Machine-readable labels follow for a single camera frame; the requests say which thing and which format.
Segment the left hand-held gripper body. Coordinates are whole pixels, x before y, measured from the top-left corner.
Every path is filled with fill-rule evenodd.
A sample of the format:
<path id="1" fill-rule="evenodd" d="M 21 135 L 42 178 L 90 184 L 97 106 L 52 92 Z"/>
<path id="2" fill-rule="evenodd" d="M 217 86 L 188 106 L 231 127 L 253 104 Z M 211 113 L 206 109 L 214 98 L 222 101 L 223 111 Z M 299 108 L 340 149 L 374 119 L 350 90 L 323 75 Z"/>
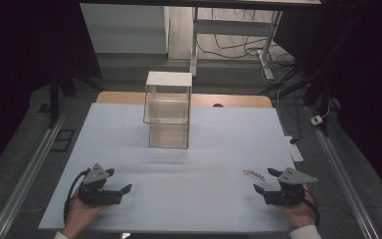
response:
<path id="1" fill-rule="evenodd" d="M 110 177 L 98 163 L 86 172 L 86 177 L 80 184 L 78 197 L 85 204 L 113 205 L 119 204 L 122 196 L 120 190 L 104 190 L 103 186 Z"/>

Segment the wooden table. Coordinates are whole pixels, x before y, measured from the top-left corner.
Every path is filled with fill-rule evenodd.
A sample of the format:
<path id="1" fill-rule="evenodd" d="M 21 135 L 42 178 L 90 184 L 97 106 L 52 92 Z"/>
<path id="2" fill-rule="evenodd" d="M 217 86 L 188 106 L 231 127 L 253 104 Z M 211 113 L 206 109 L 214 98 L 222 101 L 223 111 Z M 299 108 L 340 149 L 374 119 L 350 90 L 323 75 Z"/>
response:
<path id="1" fill-rule="evenodd" d="M 102 92 L 97 96 L 98 104 L 143 105 L 145 93 L 138 92 Z M 215 104 L 224 108 L 267 108 L 273 107 L 265 96 L 207 95 L 193 94 L 191 104 L 198 107 L 212 107 Z"/>

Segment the light blue table mat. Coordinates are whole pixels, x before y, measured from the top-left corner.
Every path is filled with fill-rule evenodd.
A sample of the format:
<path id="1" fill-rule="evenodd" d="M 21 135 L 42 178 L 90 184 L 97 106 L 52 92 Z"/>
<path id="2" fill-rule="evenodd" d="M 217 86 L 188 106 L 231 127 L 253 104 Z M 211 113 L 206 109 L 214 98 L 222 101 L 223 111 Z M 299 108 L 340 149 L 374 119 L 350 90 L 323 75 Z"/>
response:
<path id="1" fill-rule="evenodd" d="M 288 231 L 286 217 L 265 203 L 246 170 L 293 165 L 273 109 L 195 107 L 189 146 L 155 148 L 138 105 L 94 104 L 40 223 L 63 227 L 74 178 L 98 163 L 114 174 L 105 187 L 131 190 L 104 211 L 93 231 L 239 234 Z"/>

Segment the person's right hand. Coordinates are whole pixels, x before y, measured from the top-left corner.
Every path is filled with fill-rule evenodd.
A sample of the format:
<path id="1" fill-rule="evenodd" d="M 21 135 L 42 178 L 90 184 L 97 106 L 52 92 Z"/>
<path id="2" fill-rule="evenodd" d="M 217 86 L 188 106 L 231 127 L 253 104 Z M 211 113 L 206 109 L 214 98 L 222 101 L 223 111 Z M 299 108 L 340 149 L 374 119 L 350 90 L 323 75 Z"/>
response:
<path id="1" fill-rule="evenodd" d="M 292 206 L 277 205 L 277 209 L 286 216 L 294 229 L 315 225 L 315 213 L 304 202 Z"/>

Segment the dark curtain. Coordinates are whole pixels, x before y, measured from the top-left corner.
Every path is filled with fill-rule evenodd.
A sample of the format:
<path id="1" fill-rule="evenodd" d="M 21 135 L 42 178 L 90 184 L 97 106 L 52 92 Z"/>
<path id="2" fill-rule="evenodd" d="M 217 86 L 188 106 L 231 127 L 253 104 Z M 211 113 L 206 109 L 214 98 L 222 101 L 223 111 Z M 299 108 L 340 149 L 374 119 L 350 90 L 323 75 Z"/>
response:
<path id="1" fill-rule="evenodd" d="M 100 78 L 81 0 L 0 0 L 0 154 L 20 125 L 30 96 L 56 80 Z"/>
<path id="2" fill-rule="evenodd" d="M 285 11 L 275 41 L 315 73 L 353 17 L 356 23 L 330 66 L 330 94 L 341 127 L 382 179 L 382 0 L 320 0 L 323 12 Z"/>

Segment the white power strip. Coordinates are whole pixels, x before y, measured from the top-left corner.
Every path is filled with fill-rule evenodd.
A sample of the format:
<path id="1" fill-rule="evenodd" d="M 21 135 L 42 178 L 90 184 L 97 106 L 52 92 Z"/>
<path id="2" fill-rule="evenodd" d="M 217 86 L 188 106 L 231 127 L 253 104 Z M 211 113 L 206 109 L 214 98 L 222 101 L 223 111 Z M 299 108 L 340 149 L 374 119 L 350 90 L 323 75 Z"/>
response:
<path id="1" fill-rule="evenodd" d="M 302 163 L 303 157 L 295 144 L 295 140 L 290 136 L 286 136 L 286 142 L 288 143 L 289 153 L 295 163 Z"/>

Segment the white desk with metal legs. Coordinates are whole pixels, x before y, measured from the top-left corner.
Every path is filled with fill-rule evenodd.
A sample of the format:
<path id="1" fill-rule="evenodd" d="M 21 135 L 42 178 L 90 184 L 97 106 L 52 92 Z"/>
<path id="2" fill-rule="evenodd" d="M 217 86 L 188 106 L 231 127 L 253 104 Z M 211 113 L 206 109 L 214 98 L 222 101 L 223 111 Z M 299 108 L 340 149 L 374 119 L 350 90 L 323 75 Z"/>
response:
<path id="1" fill-rule="evenodd" d="M 267 55 L 282 11 L 313 11 L 321 8 L 320 0 L 79 0 L 91 4 L 191 7 L 193 17 L 190 73 L 197 74 L 197 36 L 199 34 L 265 37 L 266 43 L 257 53 L 263 73 L 274 78 Z M 198 17 L 200 8 L 223 8 L 273 11 L 270 23 L 232 20 L 205 20 Z"/>

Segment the small beaded hair clip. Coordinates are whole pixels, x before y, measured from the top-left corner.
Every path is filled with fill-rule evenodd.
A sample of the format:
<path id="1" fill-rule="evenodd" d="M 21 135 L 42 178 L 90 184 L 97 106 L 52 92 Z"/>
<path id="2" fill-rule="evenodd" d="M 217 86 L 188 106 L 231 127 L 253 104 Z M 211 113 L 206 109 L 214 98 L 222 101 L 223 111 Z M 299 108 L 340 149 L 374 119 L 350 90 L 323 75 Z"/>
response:
<path id="1" fill-rule="evenodd" d="M 262 174 L 256 172 L 255 170 L 252 170 L 252 169 L 244 169 L 244 173 L 245 173 L 246 175 L 249 175 L 249 176 L 251 176 L 251 177 L 257 179 L 257 180 L 260 180 L 260 181 L 266 181 L 265 177 L 264 177 Z"/>

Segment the black floor plate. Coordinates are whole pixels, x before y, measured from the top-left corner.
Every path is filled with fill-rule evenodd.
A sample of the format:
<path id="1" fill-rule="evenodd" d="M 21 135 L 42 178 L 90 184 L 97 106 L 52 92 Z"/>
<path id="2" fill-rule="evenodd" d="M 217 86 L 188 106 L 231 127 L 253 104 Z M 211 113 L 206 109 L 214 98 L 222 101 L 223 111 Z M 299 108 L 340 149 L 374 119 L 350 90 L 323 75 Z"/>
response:
<path id="1" fill-rule="evenodd" d="M 74 138 L 74 129 L 60 129 L 55 138 L 51 151 L 67 152 Z"/>

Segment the person's left hand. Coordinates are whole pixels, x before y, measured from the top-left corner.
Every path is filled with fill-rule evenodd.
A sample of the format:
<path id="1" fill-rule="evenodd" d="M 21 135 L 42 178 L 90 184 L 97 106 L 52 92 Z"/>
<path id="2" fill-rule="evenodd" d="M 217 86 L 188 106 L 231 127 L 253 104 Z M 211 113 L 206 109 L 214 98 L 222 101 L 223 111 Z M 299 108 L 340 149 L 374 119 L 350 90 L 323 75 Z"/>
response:
<path id="1" fill-rule="evenodd" d="M 75 193 L 69 200 L 69 213 L 61 234 L 66 239 L 76 239 L 95 219 L 108 209 L 108 205 L 88 205 Z"/>

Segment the white cabinet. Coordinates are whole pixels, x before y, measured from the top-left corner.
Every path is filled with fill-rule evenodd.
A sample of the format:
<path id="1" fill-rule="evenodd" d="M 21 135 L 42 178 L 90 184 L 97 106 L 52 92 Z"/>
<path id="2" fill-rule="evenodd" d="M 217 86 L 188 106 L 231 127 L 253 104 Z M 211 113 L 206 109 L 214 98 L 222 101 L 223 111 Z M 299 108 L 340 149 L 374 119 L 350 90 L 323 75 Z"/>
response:
<path id="1" fill-rule="evenodd" d="M 97 53 L 168 53 L 168 7 L 82 3 L 81 9 Z"/>

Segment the metal floor rail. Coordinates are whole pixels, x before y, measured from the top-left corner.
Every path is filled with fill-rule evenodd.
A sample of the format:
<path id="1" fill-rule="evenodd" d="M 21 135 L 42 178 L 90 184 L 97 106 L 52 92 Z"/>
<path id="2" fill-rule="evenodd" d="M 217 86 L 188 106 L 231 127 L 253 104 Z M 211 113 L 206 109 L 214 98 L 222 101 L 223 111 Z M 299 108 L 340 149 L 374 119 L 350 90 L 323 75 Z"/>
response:
<path id="1" fill-rule="evenodd" d="M 314 128 L 316 136 L 363 238 L 381 239 L 364 203 L 368 180 L 361 176 L 363 172 L 368 172 L 370 164 L 340 127 L 336 116 L 337 112 L 331 111 L 324 118 L 324 130 L 319 126 Z"/>
<path id="2" fill-rule="evenodd" d="M 46 130 L 39 146 L 35 150 L 11 195 L 0 212 L 0 239 L 5 239 L 20 208 L 46 159 L 56 136 L 62 127 L 73 99 L 67 98 L 60 105 L 60 114 L 52 127 Z"/>

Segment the clear drawer box white top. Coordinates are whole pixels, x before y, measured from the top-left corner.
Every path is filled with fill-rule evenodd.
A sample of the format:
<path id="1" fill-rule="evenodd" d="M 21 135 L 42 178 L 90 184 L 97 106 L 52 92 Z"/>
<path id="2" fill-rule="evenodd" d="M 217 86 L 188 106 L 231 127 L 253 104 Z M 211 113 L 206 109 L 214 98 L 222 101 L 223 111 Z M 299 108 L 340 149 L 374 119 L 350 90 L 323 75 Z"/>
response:
<path id="1" fill-rule="evenodd" d="M 192 74 L 150 71 L 145 85 L 143 122 L 150 147 L 189 146 Z"/>

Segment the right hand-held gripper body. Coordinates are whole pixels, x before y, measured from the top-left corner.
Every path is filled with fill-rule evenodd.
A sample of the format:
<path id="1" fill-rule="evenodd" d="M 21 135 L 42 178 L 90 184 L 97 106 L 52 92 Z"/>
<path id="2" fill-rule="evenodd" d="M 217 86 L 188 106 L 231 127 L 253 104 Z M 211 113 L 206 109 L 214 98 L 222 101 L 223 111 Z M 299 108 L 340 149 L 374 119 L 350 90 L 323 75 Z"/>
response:
<path id="1" fill-rule="evenodd" d="M 281 176 L 277 177 L 280 190 L 266 191 L 264 198 L 270 205 L 297 205 L 305 198 L 303 185 L 316 183 L 317 178 L 300 172 L 293 168 L 286 168 Z"/>

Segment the black stand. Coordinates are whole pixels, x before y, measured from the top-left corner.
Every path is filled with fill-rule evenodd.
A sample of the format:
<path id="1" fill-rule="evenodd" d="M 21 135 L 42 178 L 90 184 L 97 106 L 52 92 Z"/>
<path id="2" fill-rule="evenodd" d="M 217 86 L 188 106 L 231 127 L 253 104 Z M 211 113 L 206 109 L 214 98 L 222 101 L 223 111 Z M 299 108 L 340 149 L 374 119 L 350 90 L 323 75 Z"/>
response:
<path id="1" fill-rule="evenodd" d="M 59 90 L 62 90 L 66 97 L 74 97 L 77 94 L 77 88 L 74 79 L 78 79 L 99 93 L 104 92 L 105 88 L 96 81 L 87 77 L 73 67 L 56 68 L 50 75 L 50 123 L 49 128 L 56 125 L 60 118 Z"/>

